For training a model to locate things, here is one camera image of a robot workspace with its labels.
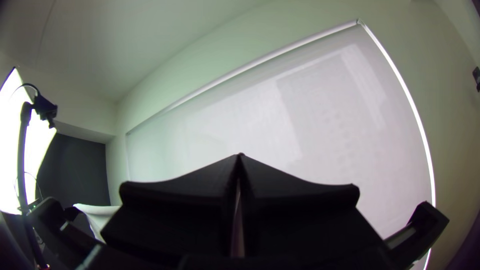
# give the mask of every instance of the bright light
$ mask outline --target bright light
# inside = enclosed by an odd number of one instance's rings
[[[15,91],[22,83],[14,68],[0,89],[0,210],[11,214],[21,213],[17,198],[20,111],[24,102],[32,102],[25,88]],[[35,178],[56,132],[32,111],[25,141],[25,190],[29,204],[35,200]]]

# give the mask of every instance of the white towel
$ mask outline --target white towel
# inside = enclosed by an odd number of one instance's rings
[[[120,206],[94,206],[76,203],[73,207],[76,207],[86,215],[88,223],[90,223],[90,229],[95,238],[105,243],[100,235],[100,231],[105,227]]]

